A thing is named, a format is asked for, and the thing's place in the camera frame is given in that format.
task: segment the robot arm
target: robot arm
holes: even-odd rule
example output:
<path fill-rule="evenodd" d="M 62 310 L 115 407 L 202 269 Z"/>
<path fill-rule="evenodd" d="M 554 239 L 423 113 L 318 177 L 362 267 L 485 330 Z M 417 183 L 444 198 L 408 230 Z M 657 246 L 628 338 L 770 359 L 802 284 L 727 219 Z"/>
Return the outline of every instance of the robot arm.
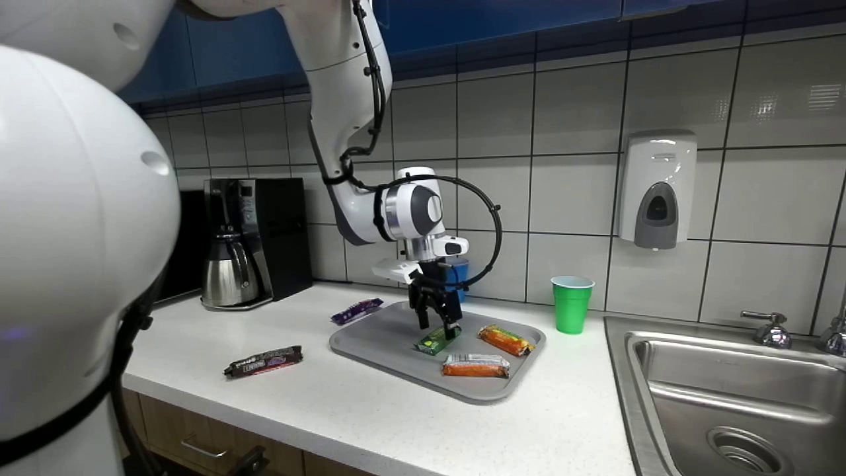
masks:
<path fill-rule="evenodd" d="M 421 261 L 469 252 L 469 243 L 449 239 L 442 226 L 436 179 L 367 187 L 353 175 L 353 160 L 367 156 L 379 141 L 395 83 L 370 0 L 194 0 L 194 6 L 209 15 L 268 8 L 283 15 L 313 89 L 314 156 L 349 243 L 412 240 L 408 249 Z M 362 130 L 370 144 L 354 146 Z M 435 171 L 412 168 L 399 175 Z"/>

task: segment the white countertop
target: white countertop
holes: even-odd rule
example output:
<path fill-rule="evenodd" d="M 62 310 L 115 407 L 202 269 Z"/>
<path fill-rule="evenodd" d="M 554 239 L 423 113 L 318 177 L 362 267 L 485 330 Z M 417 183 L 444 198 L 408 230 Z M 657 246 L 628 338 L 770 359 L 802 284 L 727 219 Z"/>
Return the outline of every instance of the white countertop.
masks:
<path fill-rule="evenodd" d="M 370 473 L 632 476 L 602 320 L 583 337 L 554 327 L 554 310 L 465 305 L 548 333 L 513 398 L 469 406 L 329 349 L 331 314 L 384 289 L 313 285 L 253 312 L 206 312 L 199 300 L 154 312 L 125 387 Z M 304 362 L 227 380 L 247 355 L 302 345 Z"/>

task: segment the white soap dispenser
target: white soap dispenser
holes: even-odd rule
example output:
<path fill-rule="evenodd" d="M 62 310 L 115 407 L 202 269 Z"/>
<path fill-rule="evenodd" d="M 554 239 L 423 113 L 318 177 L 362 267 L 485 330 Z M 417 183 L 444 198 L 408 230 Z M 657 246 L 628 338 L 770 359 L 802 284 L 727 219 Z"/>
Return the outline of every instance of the white soap dispenser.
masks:
<path fill-rule="evenodd" d="M 687 240 L 696 134 L 635 134 L 628 152 L 621 230 L 639 249 L 674 249 Z"/>

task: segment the gray cutting board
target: gray cutting board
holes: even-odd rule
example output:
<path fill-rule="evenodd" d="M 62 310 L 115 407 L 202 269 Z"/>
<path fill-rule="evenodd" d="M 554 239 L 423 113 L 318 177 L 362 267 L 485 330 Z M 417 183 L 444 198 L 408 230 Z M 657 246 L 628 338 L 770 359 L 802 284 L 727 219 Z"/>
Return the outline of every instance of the gray cutting board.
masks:
<path fill-rule="evenodd" d="M 331 349 L 359 359 L 366 366 L 390 370 L 399 379 L 416 380 L 421 387 L 428 387 L 435 391 L 444 391 L 449 398 L 477 403 L 477 406 L 491 406 L 506 398 L 511 398 L 520 380 L 527 379 L 528 368 L 546 349 L 546 333 L 507 320 L 481 317 L 474 312 L 465 312 L 461 325 L 462 333 L 436 358 L 421 355 L 416 345 L 442 325 L 442 320 L 435 314 L 428 317 L 431 327 L 417 327 L 417 314 L 408 305 L 392 305 L 379 310 L 376 314 L 357 320 L 331 337 Z M 501 351 L 497 347 L 478 338 L 478 330 L 485 325 L 497 325 L 511 333 L 518 333 L 531 342 L 528 358 L 513 358 L 507 351 Z M 511 379 L 454 379 L 442 376 L 442 362 L 446 355 L 501 355 L 511 362 Z"/>

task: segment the green plastic cup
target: green plastic cup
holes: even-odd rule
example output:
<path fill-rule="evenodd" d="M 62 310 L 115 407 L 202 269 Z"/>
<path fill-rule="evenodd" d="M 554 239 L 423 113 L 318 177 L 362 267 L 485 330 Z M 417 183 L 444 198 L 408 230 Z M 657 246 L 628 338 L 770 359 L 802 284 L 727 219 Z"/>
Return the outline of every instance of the green plastic cup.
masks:
<path fill-rule="evenodd" d="M 593 281 L 583 276 L 554 277 L 555 327 L 561 333 L 583 333 L 591 310 Z"/>

